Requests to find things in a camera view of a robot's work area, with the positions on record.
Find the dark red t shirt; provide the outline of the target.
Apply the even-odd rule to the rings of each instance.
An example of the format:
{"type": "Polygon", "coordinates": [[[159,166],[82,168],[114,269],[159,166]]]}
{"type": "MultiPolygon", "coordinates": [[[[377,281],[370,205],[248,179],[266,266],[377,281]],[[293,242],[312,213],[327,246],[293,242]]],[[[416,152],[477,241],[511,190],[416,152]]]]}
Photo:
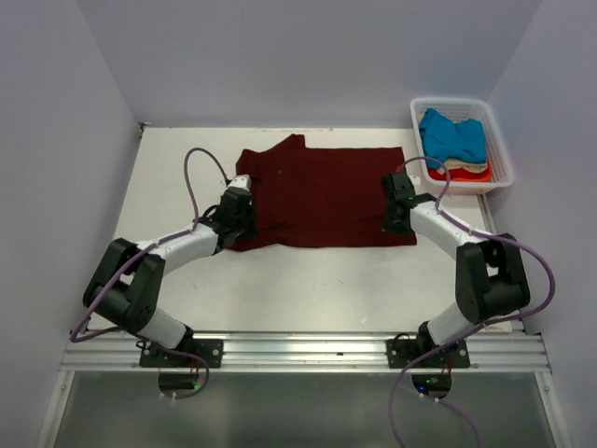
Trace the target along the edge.
{"type": "Polygon", "coordinates": [[[302,134],[262,152],[244,150],[235,168],[251,178],[257,235],[232,250],[416,245],[412,232],[382,230],[382,177],[404,160],[401,147],[313,148],[302,134]]]}

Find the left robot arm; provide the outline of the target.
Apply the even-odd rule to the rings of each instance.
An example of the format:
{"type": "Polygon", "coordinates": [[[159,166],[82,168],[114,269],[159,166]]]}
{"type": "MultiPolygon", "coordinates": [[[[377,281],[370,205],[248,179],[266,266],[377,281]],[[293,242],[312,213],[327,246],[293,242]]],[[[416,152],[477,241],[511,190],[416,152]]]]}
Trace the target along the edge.
{"type": "Polygon", "coordinates": [[[209,258],[257,232],[250,188],[236,177],[219,204],[176,233],[147,242],[110,243],[83,295],[85,317],[97,314],[148,341],[176,367],[198,356],[193,330],[159,308],[163,278],[190,262],[209,258]]]}

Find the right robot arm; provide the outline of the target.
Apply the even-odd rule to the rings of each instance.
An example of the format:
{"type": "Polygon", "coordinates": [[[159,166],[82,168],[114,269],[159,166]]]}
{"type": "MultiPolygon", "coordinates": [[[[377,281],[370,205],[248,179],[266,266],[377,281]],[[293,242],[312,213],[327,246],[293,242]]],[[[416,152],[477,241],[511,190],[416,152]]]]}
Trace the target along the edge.
{"type": "Polygon", "coordinates": [[[510,315],[530,303],[530,290],[520,250],[491,234],[482,233],[437,205],[429,193],[418,194],[404,172],[385,175],[386,200],[382,229],[423,235],[455,261],[454,303],[422,323],[414,346],[395,342],[403,357],[415,356],[436,366],[449,354],[447,342],[494,317],[510,315]]]}

